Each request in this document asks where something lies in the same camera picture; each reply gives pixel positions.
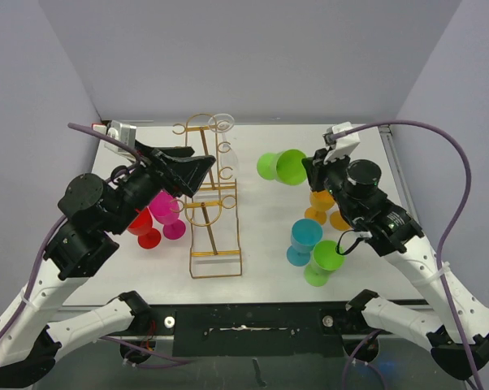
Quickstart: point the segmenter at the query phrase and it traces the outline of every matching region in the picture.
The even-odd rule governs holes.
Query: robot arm
[[[157,149],[138,143],[137,149],[143,164],[133,171],[116,168],[111,184],[94,174],[80,175],[58,202],[67,221],[45,247],[29,301],[21,290],[0,317],[1,334],[25,304],[0,338],[0,388],[36,383],[60,358],[100,336],[149,328],[149,306],[136,292],[123,293],[81,316],[50,323],[65,300],[118,249],[108,232],[124,232],[161,190],[192,197],[215,162],[212,156],[191,157],[193,150],[188,147]]]
[[[430,350],[451,376],[468,379],[472,373],[447,297],[439,279],[445,275],[469,339],[478,370],[489,361],[489,309],[452,273],[439,270],[435,251],[422,228],[406,210],[379,189],[380,168],[371,161],[351,162],[349,154],[360,142],[356,133],[335,140],[333,135],[352,128],[334,126],[324,135],[327,148],[303,160],[312,191],[330,191],[344,220],[355,232],[368,232],[364,241],[396,267],[434,310],[422,314],[365,290],[348,303],[352,319],[401,336]]]

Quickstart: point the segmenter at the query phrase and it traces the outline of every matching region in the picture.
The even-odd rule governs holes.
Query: cable tie
[[[32,308],[33,311],[39,311],[39,308],[36,307],[31,301],[29,301],[28,299],[26,299],[26,297],[24,296],[26,293],[24,292],[24,290],[20,290],[21,294],[20,294],[20,300],[22,302],[24,302],[26,304],[26,306],[30,306]]]
[[[420,286],[424,286],[425,284],[431,284],[432,282],[439,279],[441,277],[441,275],[444,275],[447,272],[450,272],[450,263],[449,262],[445,262],[439,270],[437,270],[434,274],[432,274],[428,278],[419,279],[419,280],[414,281],[413,286],[414,287],[420,287]]]

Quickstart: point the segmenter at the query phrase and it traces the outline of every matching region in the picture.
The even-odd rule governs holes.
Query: black cable
[[[342,233],[342,235],[340,235],[340,238],[339,238],[339,242],[336,244],[336,247],[335,247],[335,251],[341,255],[341,256],[345,256],[347,254],[350,254],[352,251],[355,250],[356,247],[358,247],[358,244],[360,244],[361,242],[364,241],[364,238],[362,237],[358,237],[355,242],[353,243],[353,245],[351,245],[345,252],[341,253],[340,252],[340,242],[342,241],[342,237],[345,236],[346,233],[349,233],[349,232],[354,232],[354,230],[346,230],[345,232]]]

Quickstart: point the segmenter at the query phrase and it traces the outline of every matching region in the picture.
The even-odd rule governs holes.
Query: gold wire rack
[[[193,126],[190,123],[193,119],[199,119],[200,117],[208,117],[209,124],[206,126]],[[240,234],[239,234],[239,214],[237,205],[237,179],[234,178],[234,169],[230,166],[222,166],[221,155],[228,153],[232,150],[231,143],[223,140],[219,140],[219,133],[217,130],[219,125],[223,124],[221,120],[217,120],[214,115],[211,114],[196,114],[191,116],[186,124],[176,123],[174,126],[180,126],[183,131],[176,132],[174,134],[185,135],[185,146],[188,146],[188,134],[191,132],[199,133],[201,137],[201,143],[203,145],[203,152],[205,155],[209,155],[209,144],[207,142],[207,134],[209,137],[214,137],[214,151],[215,151],[215,172],[210,169],[208,174],[208,181],[204,182],[199,190],[199,194],[203,198],[199,201],[197,197],[189,200],[187,197],[183,201],[178,200],[181,203],[179,212],[184,211],[185,218],[190,222],[190,230],[192,233],[192,242],[190,247],[190,256],[188,262],[188,270],[193,279],[207,279],[207,278],[224,278],[231,276],[243,275],[243,256],[240,247]],[[209,208],[214,207],[215,217],[211,218]],[[218,237],[218,224],[220,217],[226,210],[235,209],[236,217],[236,248],[230,250],[220,250],[222,246],[221,239]],[[196,251],[196,240],[199,240],[198,232],[205,229],[208,233],[210,241],[210,251]],[[208,275],[195,275],[193,271],[193,259],[198,258],[210,258],[214,263],[234,262],[236,259],[239,261],[239,272],[236,273],[222,273],[222,274],[208,274]]]

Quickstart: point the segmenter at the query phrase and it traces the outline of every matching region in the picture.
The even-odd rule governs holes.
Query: green cup
[[[287,185],[299,185],[306,179],[302,166],[305,154],[297,149],[280,153],[265,153],[257,161],[257,172],[265,180],[277,180]]]
[[[311,260],[304,269],[306,282],[314,287],[322,287],[330,275],[342,266],[345,256],[338,254],[335,248],[336,242],[331,240],[322,240],[315,245]]]

